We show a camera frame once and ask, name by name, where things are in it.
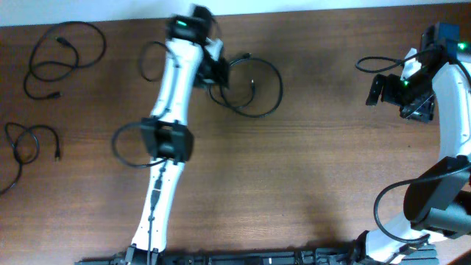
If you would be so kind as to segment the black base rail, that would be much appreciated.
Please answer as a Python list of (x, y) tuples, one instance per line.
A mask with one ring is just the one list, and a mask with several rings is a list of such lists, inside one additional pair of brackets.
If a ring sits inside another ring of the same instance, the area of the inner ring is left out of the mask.
[(240, 252), (216, 254), (201, 252), (150, 255), (134, 246), (109, 258), (85, 258), (76, 265), (329, 265), (354, 264), (349, 253), (342, 248), (321, 248), (314, 251)]

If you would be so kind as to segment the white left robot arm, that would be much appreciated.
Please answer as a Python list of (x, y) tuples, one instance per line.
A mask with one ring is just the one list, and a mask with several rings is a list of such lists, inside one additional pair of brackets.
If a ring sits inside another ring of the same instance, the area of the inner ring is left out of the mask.
[(150, 170), (149, 187), (131, 245), (114, 264), (159, 264), (163, 260), (174, 194), (194, 145), (187, 121), (192, 89), (228, 83), (224, 44), (210, 37), (214, 25), (210, 10), (199, 5), (192, 14), (175, 15), (167, 24), (159, 96), (149, 117), (127, 125), (140, 129), (151, 158), (145, 165)]

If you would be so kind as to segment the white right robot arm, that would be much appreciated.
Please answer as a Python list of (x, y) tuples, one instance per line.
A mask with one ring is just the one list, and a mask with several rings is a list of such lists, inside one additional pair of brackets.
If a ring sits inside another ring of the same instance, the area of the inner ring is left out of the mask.
[(427, 123), (439, 117), (437, 164), (421, 176), (385, 187), (375, 198), (376, 230), (364, 231), (348, 250), (316, 250), (327, 264), (437, 264), (436, 242), (470, 234), (470, 43), (459, 27), (437, 23), (419, 49), (392, 67), (372, 71), (366, 105), (388, 102), (400, 117)]

